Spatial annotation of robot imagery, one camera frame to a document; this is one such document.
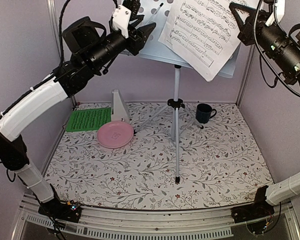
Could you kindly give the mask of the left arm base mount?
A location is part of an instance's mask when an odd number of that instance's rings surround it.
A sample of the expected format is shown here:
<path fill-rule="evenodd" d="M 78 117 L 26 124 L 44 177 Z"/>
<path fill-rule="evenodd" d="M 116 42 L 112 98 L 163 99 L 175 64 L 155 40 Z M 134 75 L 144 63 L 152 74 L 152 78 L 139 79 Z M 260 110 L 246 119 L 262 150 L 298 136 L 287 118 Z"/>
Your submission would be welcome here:
<path fill-rule="evenodd" d="M 52 219 L 64 220 L 72 223 L 78 223 L 82 214 L 80 202 L 62 201 L 57 193 L 47 202 L 36 199 L 40 205 L 38 213 L 46 215 Z"/>

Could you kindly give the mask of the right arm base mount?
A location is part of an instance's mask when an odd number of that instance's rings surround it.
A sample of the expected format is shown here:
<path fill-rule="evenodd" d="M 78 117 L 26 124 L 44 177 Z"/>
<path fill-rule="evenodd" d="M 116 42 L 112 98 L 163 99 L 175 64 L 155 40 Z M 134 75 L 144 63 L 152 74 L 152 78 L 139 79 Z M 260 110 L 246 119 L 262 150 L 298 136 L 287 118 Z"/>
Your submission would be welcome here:
<path fill-rule="evenodd" d="M 265 185 L 257 189 L 253 203 L 231 208 L 231 216 L 235 223 L 263 218 L 275 213 L 274 207 L 266 202 L 268 187 Z"/>

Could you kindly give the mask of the front aluminium rail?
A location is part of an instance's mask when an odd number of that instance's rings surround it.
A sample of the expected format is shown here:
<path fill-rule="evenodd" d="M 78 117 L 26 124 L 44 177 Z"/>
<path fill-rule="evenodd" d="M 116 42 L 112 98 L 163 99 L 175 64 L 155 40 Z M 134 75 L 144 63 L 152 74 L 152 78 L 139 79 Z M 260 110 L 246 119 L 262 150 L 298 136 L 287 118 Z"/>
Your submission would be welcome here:
<path fill-rule="evenodd" d="M 231 208 L 128 210 L 83 206 L 77 223 L 38 212 L 25 194 L 17 213 L 14 240 L 300 240 L 291 203 L 275 207 L 273 216 L 235 222 Z"/>

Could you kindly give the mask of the left aluminium frame post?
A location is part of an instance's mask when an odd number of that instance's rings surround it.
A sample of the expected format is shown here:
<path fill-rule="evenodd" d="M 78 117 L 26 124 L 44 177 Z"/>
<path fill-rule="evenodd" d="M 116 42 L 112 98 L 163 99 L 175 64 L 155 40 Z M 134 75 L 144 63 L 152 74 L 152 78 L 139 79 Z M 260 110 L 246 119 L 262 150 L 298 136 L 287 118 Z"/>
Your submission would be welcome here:
<path fill-rule="evenodd" d="M 59 57 L 59 62 L 62 60 L 62 51 L 60 47 L 60 40 L 59 40 L 59 22 L 57 18 L 57 11 L 55 6 L 54 0 L 46 0 L 47 3 L 47 10 L 49 15 L 49 21 L 52 28 L 52 33 L 54 37 L 54 41 L 56 44 L 56 49 Z"/>

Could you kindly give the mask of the dark blue ceramic mug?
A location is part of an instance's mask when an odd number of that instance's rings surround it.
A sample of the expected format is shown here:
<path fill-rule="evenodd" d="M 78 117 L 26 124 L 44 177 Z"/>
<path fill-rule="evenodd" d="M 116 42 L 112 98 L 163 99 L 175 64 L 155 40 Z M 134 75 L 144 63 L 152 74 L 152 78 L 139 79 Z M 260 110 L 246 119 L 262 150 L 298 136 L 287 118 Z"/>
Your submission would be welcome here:
<path fill-rule="evenodd" d="M 213 109 L 209 104 L 199 103 L 196 107 L 196 120 L 201 124 L 206 124 L 211 118 L 217 114 L 217 110 Z"/>

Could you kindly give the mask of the pink plastic plate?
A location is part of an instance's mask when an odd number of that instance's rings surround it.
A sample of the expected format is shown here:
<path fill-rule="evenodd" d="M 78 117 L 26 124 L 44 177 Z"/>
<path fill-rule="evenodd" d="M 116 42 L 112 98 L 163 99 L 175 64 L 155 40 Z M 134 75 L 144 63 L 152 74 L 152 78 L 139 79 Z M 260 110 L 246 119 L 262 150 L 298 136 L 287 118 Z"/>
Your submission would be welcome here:
<path fill-rule="evenodd" d="M 134 136 L 133 127 L 123 121 L 111 121 L 97 131 L 97 140 L 108 149 L 118 149 L 131 142 Z"/>

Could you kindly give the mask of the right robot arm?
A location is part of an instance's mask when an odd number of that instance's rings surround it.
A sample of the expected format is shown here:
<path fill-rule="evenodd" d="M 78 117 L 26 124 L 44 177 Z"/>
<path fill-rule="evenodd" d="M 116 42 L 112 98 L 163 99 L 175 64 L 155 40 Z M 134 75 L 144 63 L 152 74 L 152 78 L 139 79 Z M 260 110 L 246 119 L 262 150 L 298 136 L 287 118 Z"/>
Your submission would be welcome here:
<path fill-rule="evenodd" d="M 281 28 L 285 1 L 260 0 L 256 8 L 231 2 L 229 9 L 239 28 L 238 39 L 245 46 L 254 45 L 274 81 L 300 98 L 300 23 L 289 32 Z"/>

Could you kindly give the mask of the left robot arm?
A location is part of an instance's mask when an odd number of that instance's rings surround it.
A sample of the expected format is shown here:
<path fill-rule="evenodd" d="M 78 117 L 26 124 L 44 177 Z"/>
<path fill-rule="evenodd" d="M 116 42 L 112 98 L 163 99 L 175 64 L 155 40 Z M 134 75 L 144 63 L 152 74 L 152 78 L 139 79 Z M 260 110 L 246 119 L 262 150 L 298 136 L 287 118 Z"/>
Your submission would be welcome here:
<path fill-rule="evenodd" d="M 59 43 L 71 52 L 69 61 L 61 59 L 40 83 L 0 112 L 0 160 L 36 195 L 42 207 L 60 217 L 73 207 L 62 203 L 54 188 L 43 178 L 27 156 L 22 131 L 45 111 L 84 89 L 90 79 L 107 73 L 122 51 L 137 55 L 155 29 L 155 23 L 141 25 L 138 0 L 116 4 L 109 28 L 83 17 L 68 28 L 59 28 Z"/>

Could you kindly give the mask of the light blue music stand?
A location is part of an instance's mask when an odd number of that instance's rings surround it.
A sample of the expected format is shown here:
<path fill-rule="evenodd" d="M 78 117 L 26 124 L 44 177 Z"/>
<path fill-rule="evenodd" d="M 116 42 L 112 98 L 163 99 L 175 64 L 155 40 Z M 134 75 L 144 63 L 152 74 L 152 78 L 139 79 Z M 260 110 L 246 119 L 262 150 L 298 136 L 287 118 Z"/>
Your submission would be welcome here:
<path fill-rule="evenodd" d="M 184 105 L 184 101 L 179 98 L 179 88 L 180 88 L 180 74 L 181 67 L 190 68 L 191 66 L 177 54 L 175 54 L 168 47 L 159 42 L 161 32 L 164 28 L 164 24 L 169 16 L 169 11 L 172 0 L 141 0 L 140 7 L 137 9 L 140 14 L 145 15 L 143 23 L 149 24 L 152 22 L 156 23 L 156 28 L 148 38 L 143 50 L 139 52 L 139 57 L 154 60 L 162 63 L 173 64 L 174 65 L 174 90 L 173 97 L 169 99 L 159 111 L 150 116 L 145 122 L 142 123 L 138 128 L 134 130 L 135 133 L 139 132 L 145 125 L 151 122 L 154 118 L 160 115 L 167 107 L 173 109 L 172 114 L 172 125 L 170 138 L 172 143 L 175 145 L 176 161 L 175 161 L 175 183 L 180 183 L 180 147 L 179 147 L 179 136 L 181 134 L 179 127 L 179 112 L 184 110 L 188 115 L 190 115 L 190 123 L 195 122 L 196 125 L 203 129 L 203 125 L 199 123 L 194 114 L 191 113 Z"/>

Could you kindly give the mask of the white sheet music page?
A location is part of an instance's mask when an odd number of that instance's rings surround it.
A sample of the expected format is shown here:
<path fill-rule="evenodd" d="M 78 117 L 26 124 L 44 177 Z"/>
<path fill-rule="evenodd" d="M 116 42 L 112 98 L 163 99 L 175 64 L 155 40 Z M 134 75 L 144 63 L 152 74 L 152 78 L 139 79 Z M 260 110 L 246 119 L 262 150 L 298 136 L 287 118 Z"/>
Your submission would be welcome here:
<path fill-rule="evenodd" d="M 206 81 L 212 81 L 239 45 L 228 0 L 175 0 L 159 42 Z"/>

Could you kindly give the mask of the right aluminium frame post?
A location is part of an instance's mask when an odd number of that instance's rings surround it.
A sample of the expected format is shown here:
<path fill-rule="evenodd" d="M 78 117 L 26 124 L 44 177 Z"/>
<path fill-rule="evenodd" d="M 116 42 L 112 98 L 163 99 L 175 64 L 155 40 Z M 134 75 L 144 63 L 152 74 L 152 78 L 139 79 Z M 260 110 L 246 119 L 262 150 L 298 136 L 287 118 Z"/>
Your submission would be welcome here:
<path fill-rule="evenodd" d="M 240 108 L 242 105 L 244 94 L 245 94 L 245 91 L 246 91 L 246 88 L 248 85 L 248 80 L 249 80 L 249 76 L 250 76 L 253 61 L 254 61 L 254 53 L 255 53 L 255 46 L 251 45 L 249 47 L 246 64 L 244 67 L 243 76 L 241 79 L 240 88 L 239 88 L 238 96 L 237 96 L 236 103 L 235 103 L 238 108 Z"/>

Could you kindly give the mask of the white metronome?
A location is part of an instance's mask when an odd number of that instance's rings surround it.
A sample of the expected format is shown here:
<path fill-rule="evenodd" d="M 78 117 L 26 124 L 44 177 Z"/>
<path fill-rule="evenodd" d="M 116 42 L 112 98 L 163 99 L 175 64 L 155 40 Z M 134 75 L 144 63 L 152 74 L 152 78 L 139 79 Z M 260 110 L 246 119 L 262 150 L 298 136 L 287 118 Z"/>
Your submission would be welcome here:
<path fill-rule="evenodd" d="M 112 90 L 111 93 L 111 120 L 130 123 L 130 112 L 119 89 Z"/>

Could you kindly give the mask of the aluminium frame post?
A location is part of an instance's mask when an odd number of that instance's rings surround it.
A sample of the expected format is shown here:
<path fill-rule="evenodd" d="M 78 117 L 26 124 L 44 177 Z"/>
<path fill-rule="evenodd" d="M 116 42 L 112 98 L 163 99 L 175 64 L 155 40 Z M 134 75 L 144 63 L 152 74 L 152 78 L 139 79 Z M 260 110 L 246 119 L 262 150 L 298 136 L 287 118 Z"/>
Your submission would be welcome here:
<path fill-rule="evenodd" d="M 249 47 L 246 64 L 244 67 L 243 76 L 241 79 L 240 88 L 239 88 L 238 96 L 237 96 L 236 103 L 235 103 L 238 108 L 240 108 L 242 105 L 244 94 L 245 94 L 245 91 L 246 91 L 246 88 L 248 85 L 248 80 L 249 80 L 249 76 L 250 76 L 253 61 L 254 61 L 254 53 L 255 53 L 255 46 L 251 45 Z"/>
<path fill-rule="evenodd" d="M 49 21 L 52 28 L 52 33 L 54 37 L 54 41 L 56 44 L 56 49 L 59 57 L 59 62 L 62 60 L 62 51 L 60 47 L 60 40 L 59 40 L 59 22 L 57 18 L 57 11 L 55 6 L 54 0 L 46 0 L 47 3 L 47 10 L 49 15 Z"/>

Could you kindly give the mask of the green sheet music page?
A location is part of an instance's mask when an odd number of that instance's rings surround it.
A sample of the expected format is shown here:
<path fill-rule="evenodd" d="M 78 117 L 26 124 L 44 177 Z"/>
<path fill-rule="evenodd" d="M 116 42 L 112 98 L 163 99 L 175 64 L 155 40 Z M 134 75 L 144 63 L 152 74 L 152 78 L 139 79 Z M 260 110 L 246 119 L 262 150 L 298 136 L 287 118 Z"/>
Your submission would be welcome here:
<path fill-rule="evenodd" d="M 110 107 L 75 110 L 69 117 L 65 131 L 70 133 L 97 131 L 110 121 Z"/>

